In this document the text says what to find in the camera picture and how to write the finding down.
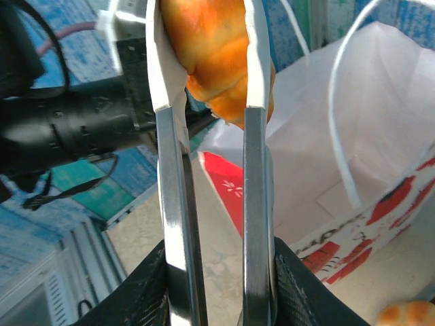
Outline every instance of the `tongs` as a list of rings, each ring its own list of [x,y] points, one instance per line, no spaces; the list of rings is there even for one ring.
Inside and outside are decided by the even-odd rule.
[[[265,144],[271,58],[261,0],[245,0],[248,85],[243,144],[243,309],[240,325],[273,325],[277,313],[273,171]],[[158,192],[171,325],[207,325],[186,117],[186,70],[166,35],[158,0],[146,12],[147,69],[158,135]]]

